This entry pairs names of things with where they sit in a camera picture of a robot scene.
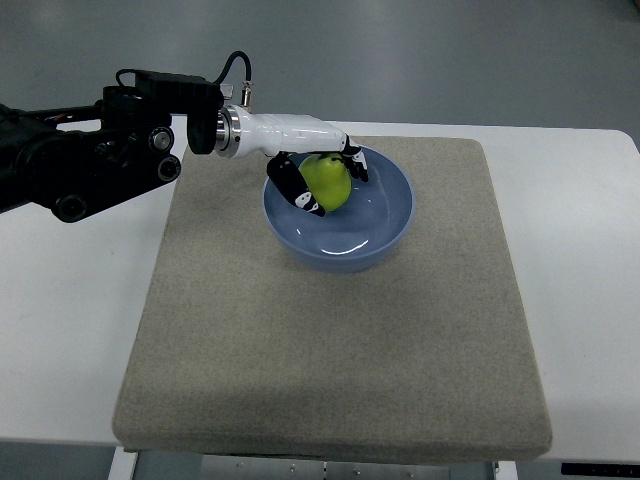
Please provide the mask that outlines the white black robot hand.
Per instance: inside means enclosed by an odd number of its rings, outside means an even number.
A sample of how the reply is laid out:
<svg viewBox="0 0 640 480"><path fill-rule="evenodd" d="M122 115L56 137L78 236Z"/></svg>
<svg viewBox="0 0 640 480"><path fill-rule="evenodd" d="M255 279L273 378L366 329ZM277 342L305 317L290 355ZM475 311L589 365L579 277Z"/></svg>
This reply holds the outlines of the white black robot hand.
<svg viewBox="0 0 640 480"><path fill-rule="evenodd" d="M309 115L253 114L228 105L218 114L215 151L224 158L260 152L269 158L267 175L291 205L317 216L326 209L311 192L292 154L336 154L349 174L368 180L363 149L339 128Z"/></svg>

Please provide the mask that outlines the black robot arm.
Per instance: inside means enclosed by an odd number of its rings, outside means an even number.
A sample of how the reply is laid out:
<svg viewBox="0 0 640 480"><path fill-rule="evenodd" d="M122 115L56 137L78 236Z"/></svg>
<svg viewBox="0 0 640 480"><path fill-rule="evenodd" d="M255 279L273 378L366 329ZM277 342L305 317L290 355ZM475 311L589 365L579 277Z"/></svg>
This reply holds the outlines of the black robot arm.
<svg viewBox="0 0 640 480"><path fill-rule="evenodd" d="M1 210L28 203L78 222L175 181L172 117L184 114L189 145L213 151L224 97L218 81L134 71L91 106L1 108Z"/></svg>

